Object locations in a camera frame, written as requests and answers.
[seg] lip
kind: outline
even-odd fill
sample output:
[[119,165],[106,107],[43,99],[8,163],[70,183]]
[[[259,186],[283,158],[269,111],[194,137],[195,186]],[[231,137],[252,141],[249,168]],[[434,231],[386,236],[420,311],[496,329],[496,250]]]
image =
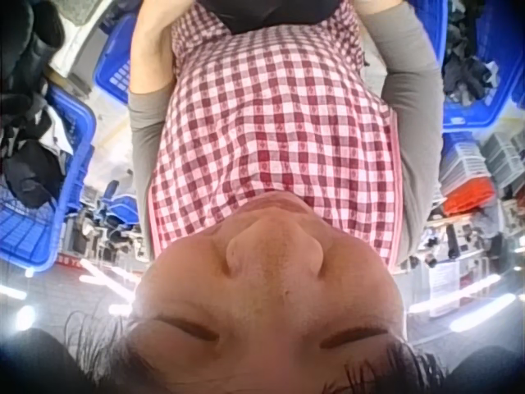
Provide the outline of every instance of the lip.
[[253,212],[265,208],[279,208],[292,213],[308,213],[300,204],[287,199],[263,199],[252,201],[240,208],[240,212]]

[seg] checkered apron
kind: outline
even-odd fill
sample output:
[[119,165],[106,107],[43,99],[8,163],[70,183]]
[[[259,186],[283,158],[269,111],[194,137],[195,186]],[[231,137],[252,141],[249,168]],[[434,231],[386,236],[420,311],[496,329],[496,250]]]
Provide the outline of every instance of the checkered apron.
[[368,92],[354,9],[231,35],[195,4],[173,26],[177,84],[149,194],[153,249],[285,190],[395,262],[395,113]]

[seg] gray sleeve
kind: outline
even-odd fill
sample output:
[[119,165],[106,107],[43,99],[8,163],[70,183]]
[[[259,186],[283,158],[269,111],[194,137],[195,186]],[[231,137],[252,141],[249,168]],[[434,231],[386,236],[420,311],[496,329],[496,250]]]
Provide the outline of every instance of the gray sleeve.
[[128,104],[140,226],[150,257],[153,256],[153,249],[148,220],[148,193],[152,174],[157,165],[158,147],[172,93],[173,84],[150,94],[130,93]]
[[430,39],[406,2],[365,16],[386,64],[382,98],[396,111],[403,166],[404,223],[398,261],[418,247],[441,160],[443,82]]

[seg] nose tip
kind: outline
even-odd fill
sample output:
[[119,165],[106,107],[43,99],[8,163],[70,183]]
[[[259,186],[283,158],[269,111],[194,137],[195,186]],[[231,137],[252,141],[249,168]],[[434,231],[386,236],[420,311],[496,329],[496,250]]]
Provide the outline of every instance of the nose tip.
[[266,278],[285,273],[316,277],[323,252],[293,215],[272,208],[231,240],[226,260],[234,275],[261,272]]

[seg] gray shirt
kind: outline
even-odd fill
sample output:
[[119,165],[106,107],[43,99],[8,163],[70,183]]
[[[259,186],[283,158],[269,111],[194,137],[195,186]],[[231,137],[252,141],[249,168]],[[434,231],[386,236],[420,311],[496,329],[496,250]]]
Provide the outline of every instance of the gray shirt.
[[[442,148],[441,69],[421,22],[406,2],[365,16],[362,22],[388,71],[381,97],[398,117],[404,197],[401,262],[418,247],[437,183]],[[135,184],[148,251],[148,191],[172,93],[169,85],[150,94],[130,94]]]

